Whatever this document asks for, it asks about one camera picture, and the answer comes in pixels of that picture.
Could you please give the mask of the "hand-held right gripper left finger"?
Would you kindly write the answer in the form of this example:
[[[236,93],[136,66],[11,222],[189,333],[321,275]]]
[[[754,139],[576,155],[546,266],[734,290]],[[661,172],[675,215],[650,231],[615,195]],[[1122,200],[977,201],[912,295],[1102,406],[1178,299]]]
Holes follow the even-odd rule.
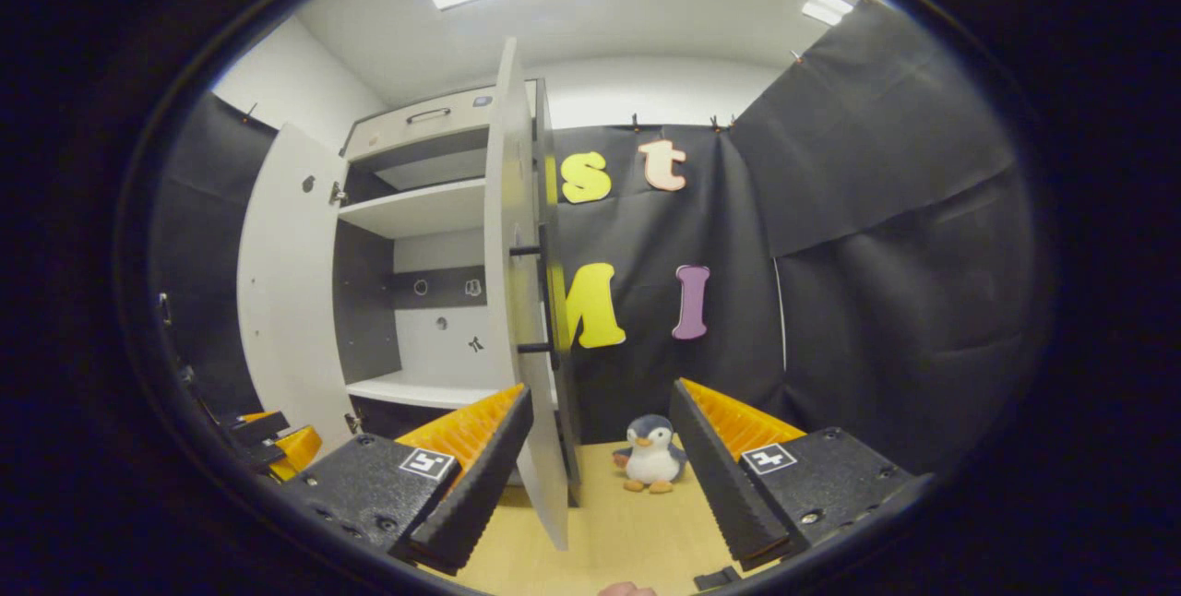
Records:
[[[283,496],[329,533],[457,571],[485,532],[531,421],[531,389],[518,384],[397,439],[354,435],[283,483]]]

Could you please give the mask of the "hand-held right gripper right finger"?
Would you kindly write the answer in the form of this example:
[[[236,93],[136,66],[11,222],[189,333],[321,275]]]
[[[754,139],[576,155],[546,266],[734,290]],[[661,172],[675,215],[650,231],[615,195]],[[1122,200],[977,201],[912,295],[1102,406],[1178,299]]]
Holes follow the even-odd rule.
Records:
[[[676,381],[670,413],[722,539],[746,571],[876,529],[933,480],[844,428],[805,433],[687,378]]]

